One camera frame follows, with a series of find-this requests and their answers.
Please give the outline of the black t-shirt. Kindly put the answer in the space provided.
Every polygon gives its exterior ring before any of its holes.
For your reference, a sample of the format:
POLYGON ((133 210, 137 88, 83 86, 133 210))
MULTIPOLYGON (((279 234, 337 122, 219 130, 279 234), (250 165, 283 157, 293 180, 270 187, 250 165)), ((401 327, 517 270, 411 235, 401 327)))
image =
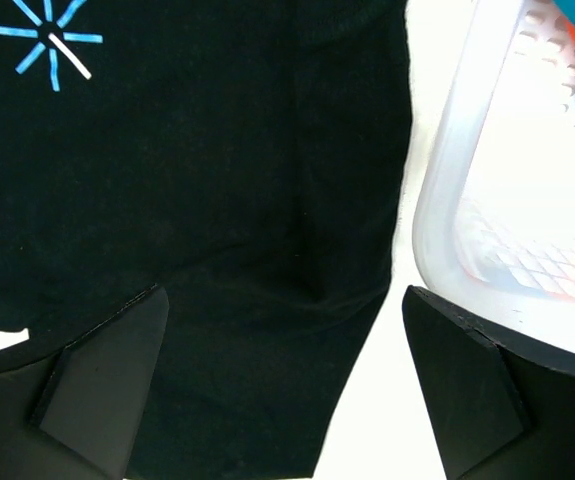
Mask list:
POLYGON ((0 331, 169 317, 127 474, 314 473, 386 298, 403 1, 0 1, 0 331))

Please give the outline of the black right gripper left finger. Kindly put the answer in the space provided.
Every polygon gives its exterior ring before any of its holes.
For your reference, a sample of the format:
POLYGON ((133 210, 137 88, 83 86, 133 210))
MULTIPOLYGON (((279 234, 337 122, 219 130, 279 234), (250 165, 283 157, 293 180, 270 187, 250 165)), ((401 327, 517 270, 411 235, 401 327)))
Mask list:
POLYGON ((121 479, 169 301, 151 287, 103 321, 0 350, 0 479, 121 479))

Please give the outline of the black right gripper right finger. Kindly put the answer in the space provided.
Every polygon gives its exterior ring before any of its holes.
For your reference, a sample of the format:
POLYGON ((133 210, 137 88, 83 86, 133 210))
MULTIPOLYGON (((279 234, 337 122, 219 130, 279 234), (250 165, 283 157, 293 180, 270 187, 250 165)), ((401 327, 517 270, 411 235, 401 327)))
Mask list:
POLYGON ((449 479, 575 479, 575 353, 422 287, 407 342, 449 479))

